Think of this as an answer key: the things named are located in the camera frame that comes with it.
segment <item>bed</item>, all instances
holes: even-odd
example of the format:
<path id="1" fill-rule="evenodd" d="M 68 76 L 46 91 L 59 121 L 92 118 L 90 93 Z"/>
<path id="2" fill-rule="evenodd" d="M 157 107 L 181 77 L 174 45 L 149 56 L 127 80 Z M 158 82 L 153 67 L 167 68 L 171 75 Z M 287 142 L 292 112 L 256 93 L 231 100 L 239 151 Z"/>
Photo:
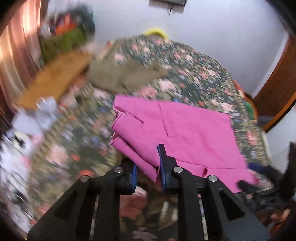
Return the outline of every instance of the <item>bed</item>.
<path id="1" fill-rule="evenodd" d="M 261 130 L 250 120 L 244 99 L 226 70 L 190 46 L 156 36 L 119 39 L 103 61 L 122 64 L 158 60 L 169 75 L 142 86 L 134 96 L 169 100 L 227 113 L 241 154 L 247 162 L 268 164 Z M 34 224 L 82 175 L 96 177 L 120 163 L 110 146 L 114 95 L 91 84 L 81 90 L 77 108 L 69 110 L 46 134 L 32 162 L 26 208 Z M 164 196 L 141 172 L 133 196 L 121 196 L 121 240 L 177 239 L 177 197 Z"/>

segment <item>sunlit curtain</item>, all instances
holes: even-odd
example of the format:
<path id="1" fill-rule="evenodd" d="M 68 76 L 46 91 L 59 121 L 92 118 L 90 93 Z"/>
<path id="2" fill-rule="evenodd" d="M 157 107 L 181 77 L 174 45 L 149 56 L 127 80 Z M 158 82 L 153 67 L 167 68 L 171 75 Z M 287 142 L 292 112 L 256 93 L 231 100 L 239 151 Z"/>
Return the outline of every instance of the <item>sunlit curtain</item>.
<path id="1" fill-rule="evenodd" d="M 41 50 L 37 29 L 42 0 L 27 0 L 0 36 L 1 91 L 9 107 L 39 70 Z"/>

